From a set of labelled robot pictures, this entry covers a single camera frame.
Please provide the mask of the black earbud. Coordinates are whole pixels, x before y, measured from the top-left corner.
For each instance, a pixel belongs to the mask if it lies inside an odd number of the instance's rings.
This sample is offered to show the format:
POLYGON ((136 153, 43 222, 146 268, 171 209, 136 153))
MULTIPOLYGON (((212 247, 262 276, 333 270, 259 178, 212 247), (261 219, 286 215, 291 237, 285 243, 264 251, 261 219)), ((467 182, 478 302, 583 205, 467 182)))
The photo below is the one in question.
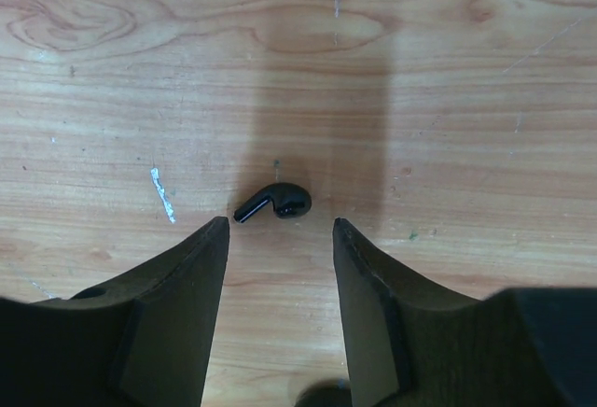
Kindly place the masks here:
POLYGON ((280 219, 298 218, 311 210, 312 196, 302 186, 294 183, 272 183, 238 207, 233 218, 237 223, 244 223, 268 204, 271 204, 274 215, 280 219))

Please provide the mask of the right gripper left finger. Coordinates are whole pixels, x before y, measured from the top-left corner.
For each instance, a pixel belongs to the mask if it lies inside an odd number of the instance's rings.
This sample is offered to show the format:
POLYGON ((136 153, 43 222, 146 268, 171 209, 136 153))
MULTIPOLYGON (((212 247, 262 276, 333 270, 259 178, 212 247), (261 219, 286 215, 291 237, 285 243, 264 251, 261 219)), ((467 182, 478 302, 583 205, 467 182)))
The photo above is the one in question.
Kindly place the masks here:
POLYGON ((2 404, 200 405, 228 255, 217 217, 70 299, 4 298, 2 404))

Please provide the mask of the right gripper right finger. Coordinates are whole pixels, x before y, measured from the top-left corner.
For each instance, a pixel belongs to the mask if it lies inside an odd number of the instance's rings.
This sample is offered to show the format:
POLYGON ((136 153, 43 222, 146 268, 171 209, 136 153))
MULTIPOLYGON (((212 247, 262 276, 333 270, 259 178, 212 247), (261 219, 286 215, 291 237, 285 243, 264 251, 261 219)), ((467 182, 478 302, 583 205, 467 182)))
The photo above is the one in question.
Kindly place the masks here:
POLYGON ((476 300, 333 227, 356 406, 592 406, 594 288, 507 288, 476 300))

